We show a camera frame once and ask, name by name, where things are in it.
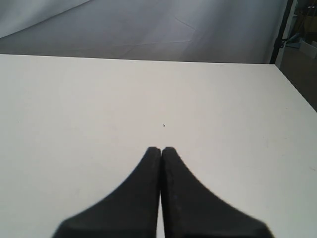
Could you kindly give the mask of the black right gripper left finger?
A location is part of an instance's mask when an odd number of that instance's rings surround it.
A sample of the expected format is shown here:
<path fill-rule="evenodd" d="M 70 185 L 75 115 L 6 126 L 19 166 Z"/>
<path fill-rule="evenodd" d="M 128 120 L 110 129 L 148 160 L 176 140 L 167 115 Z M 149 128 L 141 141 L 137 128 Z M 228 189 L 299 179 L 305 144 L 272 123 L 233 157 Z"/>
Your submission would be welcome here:
<path fill-rule="evenodd" d="M 149 147 L 107 197 L 64 220 L 55 238 L 154 238 L 160 196 L 160 149 Z"/>

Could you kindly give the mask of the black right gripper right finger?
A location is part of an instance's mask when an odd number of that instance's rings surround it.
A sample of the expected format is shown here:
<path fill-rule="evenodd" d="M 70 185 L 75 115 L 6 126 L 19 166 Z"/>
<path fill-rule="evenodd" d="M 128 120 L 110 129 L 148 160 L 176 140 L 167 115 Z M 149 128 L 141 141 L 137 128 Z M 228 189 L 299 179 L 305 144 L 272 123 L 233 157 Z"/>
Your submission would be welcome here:
<path fill-rule="evenodd" d="M 173 147 L 162 151 L 161 205 L 167 238 L 271 238 L 265 223 L 209 191 Z"/>

